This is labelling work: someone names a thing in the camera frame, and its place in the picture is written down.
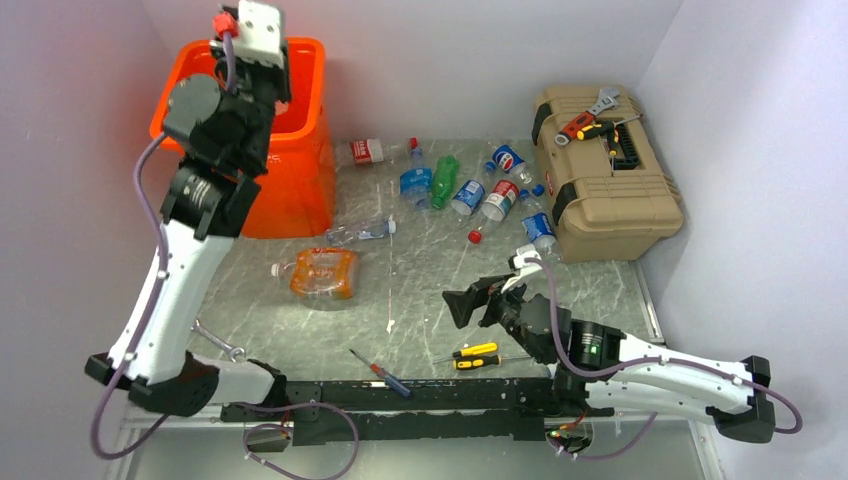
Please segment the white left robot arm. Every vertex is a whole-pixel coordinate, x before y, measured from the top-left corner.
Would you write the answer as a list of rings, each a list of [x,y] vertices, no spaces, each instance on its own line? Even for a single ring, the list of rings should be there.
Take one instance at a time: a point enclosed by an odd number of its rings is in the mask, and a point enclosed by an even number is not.
[[[225,87],[219,75],[230,72],[236,82]],[[237,402],[264,420],[286,409],[279,371],[255,360],[214,361],[188,343],[209,284],[260,192],[276,107],[290,98],[285,67],[247,60],[219,60],[216,74],[190,75],[170,92],[162,137],[183,156],[154,220],[158,247],[123,333],[84,367],[141,408],[189,417],[210,403]]]

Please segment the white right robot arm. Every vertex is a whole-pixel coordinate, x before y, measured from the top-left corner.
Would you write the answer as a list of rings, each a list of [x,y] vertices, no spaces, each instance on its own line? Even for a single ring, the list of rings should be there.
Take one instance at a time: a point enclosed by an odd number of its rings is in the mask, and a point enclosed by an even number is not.
[[[537,363],[553,372],[557,411],[630,409],[673,414],[712,424],[730,439],[764,444],[776,433],[776,415],[765,388],[766,359],[710,362],[642,341],[596,322],[526,288],[506,290],[511,276],[483,277],[464,291],[441,296],[457,328],[476,310],[479,326],[498,325]]]

